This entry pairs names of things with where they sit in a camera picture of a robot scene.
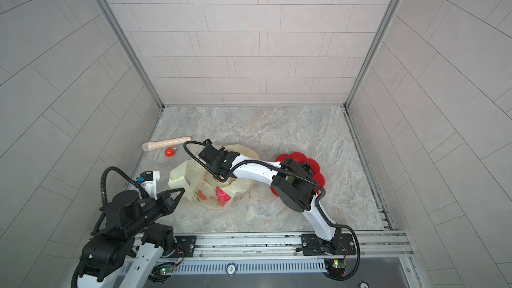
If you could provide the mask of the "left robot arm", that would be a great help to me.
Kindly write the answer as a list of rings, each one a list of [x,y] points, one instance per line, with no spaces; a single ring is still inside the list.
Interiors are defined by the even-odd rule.
[[[185,253],[175,239],[173,228],[156,221],[172,214],[184,194],[184,188],[163,191],[155,199],[142,198],[136,190],[118,193],[103,208],[105,227],[84,246],[71,286],[113,287],[140,233],[143,237],[135,265],[122,287],[143,287],[160,257],[174,253],[183,257]]]

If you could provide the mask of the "cream plastic bag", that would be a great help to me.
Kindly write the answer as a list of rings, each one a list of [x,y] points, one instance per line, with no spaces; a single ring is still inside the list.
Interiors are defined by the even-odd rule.
[[[255,181],[252,179],[233,177],[222,183],[191,159],[170,171],[167,184],[170,189],[184,188],[183,196],[194,204],[209,209],[224,209],[230,207],[235,199],[248,192],[254,183]],[[217,187],[232,197],[224,206],[218,204],[215,195]]]

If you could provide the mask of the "dark grape bunch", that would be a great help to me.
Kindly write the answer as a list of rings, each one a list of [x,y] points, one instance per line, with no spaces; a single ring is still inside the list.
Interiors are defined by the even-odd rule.
[[[309,162],[302,162],[300,163],[301,167],[308,173],[313,173],[313,169],[310,166]]]

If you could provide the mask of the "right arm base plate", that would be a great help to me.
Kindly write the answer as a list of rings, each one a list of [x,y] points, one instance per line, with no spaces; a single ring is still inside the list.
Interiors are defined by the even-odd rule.
[[[302,234],[300,238],[304,256],[357,255],[355,240],[350,233],[337,234],[331,241],[320,239],[315,234]]]

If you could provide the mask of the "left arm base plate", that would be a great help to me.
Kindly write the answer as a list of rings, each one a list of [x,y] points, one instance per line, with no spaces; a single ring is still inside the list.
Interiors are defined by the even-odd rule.
[[[195,235],[173,236],[164,241],[162,258],[189,258],[193,257],[197,237]]]

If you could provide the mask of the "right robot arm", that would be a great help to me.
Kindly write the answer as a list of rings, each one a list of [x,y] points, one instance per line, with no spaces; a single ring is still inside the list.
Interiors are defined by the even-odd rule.
[[[321,200],[325,189],[316,183],[300,164],[291,158],[278,162],[251,159],[241,153],[216,149],[210,140],[193,142],[203,149],[190,157],[217,181],[248,178],[269,185],[289,209],[302,213],[314,230],[300,248],[306,255],[360,255],[354,230],[336,224],[323,210]]]

